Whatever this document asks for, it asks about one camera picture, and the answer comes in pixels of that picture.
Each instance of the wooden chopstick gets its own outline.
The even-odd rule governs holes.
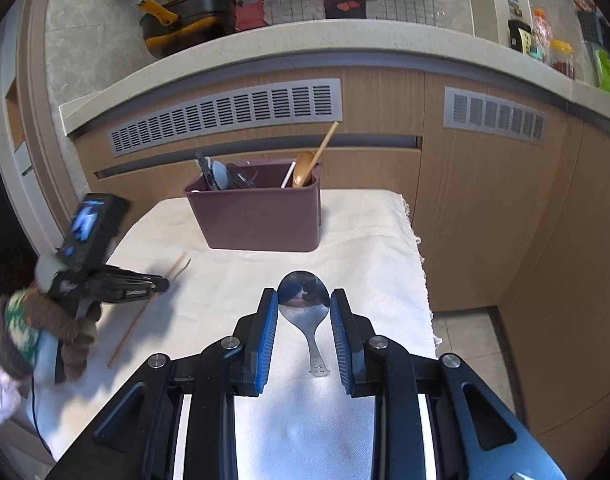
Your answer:
[[[327,145],[328,145],[329,141],[331,140],[332,135],[336,131],[337,127],[338,127],[338,121],[334,121],[334,124],[332,124],[332,127],[329,128],[329,131],[327,132],[325,139],[323,139],[323,142],[320,143],[320,146],[318,147],[318,150],[316,151],[314,158],[309,163],[309,167],[307,168],[307,171],[305,172],[306,177],[305,177],[304,182],[306,182],[309,179],[309,175],[311,174],[312,171],[314,171],[314,168],[316,167],[316,163],[318,162],[318,159],[323,154],[323,150],[327,147]]]
[[[167,271],[166,275],[165,275],[165,277],[169,280],[169,287],[170,288],[171,288],[172,283],[174,282],[174,280],[178,276],[180,276],[180,273],[183,272],[189,266],[189,264],[192,261],[192,259],[189,258],[187,260],[187,263],[184,265],[184,267],[182,269],[180,269],[178,272],[176,272],[174,274],[174,276],[170,279],[170,276],[178,268],[178,266],[181,264],[181,262],[185,258],[185,256],[187,256],[187,253],[182,253],[180,256],[178,256],[178,259],[176,260],[176,262],[172,265],[171,269],[169,269]],[[118,343],[118,346],[114,350],[114,353],[112,354],[112,357],[109,359],[109,362],[107,363],[107,367],[108,368],[112,368],[116,364],[116,361],[118,361],[118,359],[120,358],[120,354],[122,354],[122,351],[125,349],[125,346],[127,346],[127,343],[129,342],[129,340],[131,338],[131,334],[136,329],[136,326],[138,325],[138,323],[142,319],[143,315],[145,314],[145,311],[146,311],[147,307],[149,306],[149,303],[151,303],[151,301],[153,299],[154,299],[154,296],[149,298],[145,302],[145,304],[143,305],[143,308],[140,310],[140,312],[138,314],[136,314],[136,317],[134,318],[134,321],[131,322],[130,327],[127,329],[127,332],[125,332],[125,335],[122,337],[122,339]]]

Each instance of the person's hand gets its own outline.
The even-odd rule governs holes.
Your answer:
[[[89,349],[96,344],[100,317],[100,306],[93,304],[85,317],[76,320],[35,288],[0,297],[0,367],[15,380],[30,376],[40,331],[46,330],[63,341],[60,355],[67,379],[78,379],[86,369]]]
[[[93,303],[85,317],[76,320],[64,309],[36,289],[31,289],[22,299],[22,309],[28,325],[46,330],[63,341],[60,356],[65,375],[77,380],[87,367],[89,349],[96,344],[96,322],[101,317],[101,307]]]

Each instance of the small screen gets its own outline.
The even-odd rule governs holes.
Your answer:
[[[89,239],[98,218],[98,211],[103,205],[104,202],[99,200],[85,200],[83,202],[80,212],[71,225],[71,234],[74,240],[86,242]]]

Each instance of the black pot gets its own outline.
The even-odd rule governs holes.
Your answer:
[[[140,19],[145,46],[159,59],[236,30],[235,0],[174,0],[163,7],[178,20],[166,26],[152,14]]]

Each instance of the cooking pot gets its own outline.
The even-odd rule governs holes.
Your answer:
[[[162,58],[235,32],[235,0],[134,0],[144,10],[140,19],[149,52]]]

